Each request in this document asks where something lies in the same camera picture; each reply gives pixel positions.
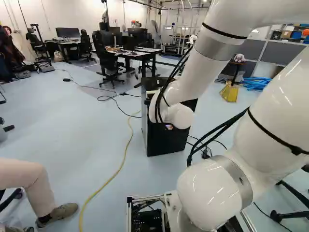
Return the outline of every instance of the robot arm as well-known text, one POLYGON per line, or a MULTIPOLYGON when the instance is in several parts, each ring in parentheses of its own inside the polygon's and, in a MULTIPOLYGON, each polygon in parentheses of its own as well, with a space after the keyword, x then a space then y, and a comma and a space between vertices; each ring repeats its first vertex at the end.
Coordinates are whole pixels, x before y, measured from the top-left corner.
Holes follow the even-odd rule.
MULTIPOLYGON (((308 21, 307 0, 214 0, 181 78, 164 92, 169 106, 160 102, 163 121, 180 129, 192 124, 193 112, 179 103, 198 98, 254 28, 308 21)), ((242 117, 233 147, 222 156, 190 166, 179 177, 177 193, 183 212, 197 228, 215 231, 269 187, 309 163, 307 154, 292 152, 261 129, 309 151, 308 64, 306 48, 242 117)), ((152 122, 157 96, 149 109, 152 122)))
MULTIPOLYGON (((162 119, 179 129, 191 126, 193 112, 179 104, 201 96, 238 51, 251 31, 279 23, 308 22, 305 0, 213 0, 179 80, 169 84, 160 102, 162 119)), ((149 118, 155 119, 154 95, 149 118)))

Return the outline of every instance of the gray sneaker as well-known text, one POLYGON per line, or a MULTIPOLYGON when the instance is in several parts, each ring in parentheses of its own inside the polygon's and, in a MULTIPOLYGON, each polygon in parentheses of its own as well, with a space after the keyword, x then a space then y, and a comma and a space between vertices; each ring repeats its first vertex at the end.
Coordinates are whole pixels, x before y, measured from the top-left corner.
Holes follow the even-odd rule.
POLYGON ((78 204, 67 203, 55 208, 50 213, 51 219, 45 223, 41 223, 39 220, 35 221, 35 224, 39 229, 46 227, 50 223, 53 223, 58 220, 62 220, 72 216, 78 210, 78 204))

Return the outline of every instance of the extension cord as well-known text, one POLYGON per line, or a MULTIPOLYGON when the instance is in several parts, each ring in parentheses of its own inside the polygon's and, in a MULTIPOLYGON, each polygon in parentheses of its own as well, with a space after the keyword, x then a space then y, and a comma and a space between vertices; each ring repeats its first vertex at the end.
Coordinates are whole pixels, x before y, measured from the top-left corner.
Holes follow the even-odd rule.
POLYGON ((85 209, 86 209, 86 206, 88 205, 88 203, 89 203, 99 192, 101 192, 101 191, 102 191, 102 190, 103 190, 103 189, 104 189, 104 188, 105 188, 117 175, 118 175, 118 173, 121 171, 122 167, 124 166, 124 163, 125 163, 125 161, 126 161, 126 152, 127 152, 127 149, 128 149, 128 147, 129 147, 129 145, 130 145, 130 142, 131 142, 131 140, 132 140, 132 138, 133 138, 133 133, 134 133, 134 131, 133 131, 133 129, 132 129, 132 126, 131 126, 131 124, 130 124, 130 119, 132 118, 133 115, 138 114, 140 111, 135 112, 134 114, 132 114, 132 115, 128 118, 128 120, 127 120, 127 124, 129 125, 130 130, 131 130, 131 137, 130 137, 130 139, 128 140, 128 142, 127 142, 127 144, 126 144, 124 157, 123 157, 123 160, 122 160, 122 162, 121 162, 121 164, 120 164, 120 167, 119 167, 118 170, 111 176, 111 178, 109 178, 108 181, 106 181, 105 184, 102 185, 97 191, 95 191, 93 194, 91 194, 91 195, 88 197, 88 199, 85 201, 85 203, 83 204, 81 213, 80 213, 80 215, 79 215, 79 231, 80 231, 80 232, 83 232, 83 219, 84 219, 84 211, 85 211, 85 209))

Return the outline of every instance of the floor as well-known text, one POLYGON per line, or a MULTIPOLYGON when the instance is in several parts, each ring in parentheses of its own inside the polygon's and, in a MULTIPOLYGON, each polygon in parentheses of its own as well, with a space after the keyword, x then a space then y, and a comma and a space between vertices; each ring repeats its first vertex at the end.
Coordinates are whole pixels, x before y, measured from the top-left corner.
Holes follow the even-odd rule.
MULTIPOLYGON (((132 65, 136 67, 138 64, 133 62, 132 65)), ((101 80, 101 76, 92 70, 95 66, 82 68, 62 62, 54 66, 67 70, 80 85, 98 87, 101 80)), ((165 75, 172 68, 158 65, 157 72, 165 75)), ((31 78, 3 85, 8 102, 0 105, 1 116, 7 124, 14 124, 15 130, 0 145, 0 156, 43 164, 48 170, 57 203, 77 202, 82 205, 120 165, 130 130, 127 116, 117 109, 114 101, 96 100, 101 95, 113 96, 113 92, 63 82, 62 78, 68 76, 67 72, 59 70, 33 73, 31 78)), ((132 88, 136 83, 134 76, 128 78, 128 83, 128 93, 139 95, 140 89, 132 88)), ((259 95, 259 92, 241 88, 237 103, 227 103, 219 95, 222 88, 221 84, 212 84, 200 97, 190 130, 192 136, 201 137, 248 107, 259 95)), ((115 99, 128 114, 140 110, 140 98, 117 96, 115 99)), ((125 165, 119 175, 89 203, 84 213, 84 231, 125 232, 126 197, 163 194, 173 190, 178 176, 186 168, 190 145, 183 152, 148 158, 141 134, 141 121, 132 119, 131 123, 134 137, 125 165)), ((234 131, 235 127, 230 128, 219 140, 230 147, 234 131)), ((210 147, 214 155, 224 152, 217 143, 210 147)), ((194 157, 194 162, 198 161, 199 155, 194 157)), ((300 170, 287 177, 286 181, 309 197, 309 185, 305 182, 307 175, 300 170)), ((273 187, 257 204, 267 214, 273 209, 282 213, 306 209, 283 187, 273 187)), ((286 231, 261 214, 255 206, 249 206, 245 211, 258 232, 286 231)), ((34 226, 34 220, 35 215, 26 198, 14 201, 0 214, 0 221, 20 227, 34 226)), ((293 232, 309 231, 306 219, 288 219, 283 224, 293 232)), ((45 231, 78 231, 78 216, 57 222, 45 231)))

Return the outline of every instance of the computer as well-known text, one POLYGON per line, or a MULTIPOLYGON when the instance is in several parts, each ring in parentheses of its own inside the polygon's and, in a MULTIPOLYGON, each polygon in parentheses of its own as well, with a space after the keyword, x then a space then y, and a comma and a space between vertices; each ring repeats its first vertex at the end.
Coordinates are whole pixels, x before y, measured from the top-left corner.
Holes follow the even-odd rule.
POLYGON ((137 43, 144 42, 147 36, 147 29, 145 28, 128 28, 129 36, 133 36, 137 39, 137 43))
POLYGON ((114 35, 110 31, 100 30, 100 34, 102 37, 102 42, 105 46, 114 46, 114 35))
POLYGON ((56 28, 57 36, 61 38, 80 38, 78 28, 56 28))
POLYGON ((135 46, 137 44, 136 38, 134 38, 132 36, 123 36, 122 37, 122 42, 124 44, 124 49, 125 50, 130 50, 130 51, 134 51, 135 50, 135 46))
POLYGON ((120 27, 110 27, 109 31, 113 34, 120 32, 120 27))

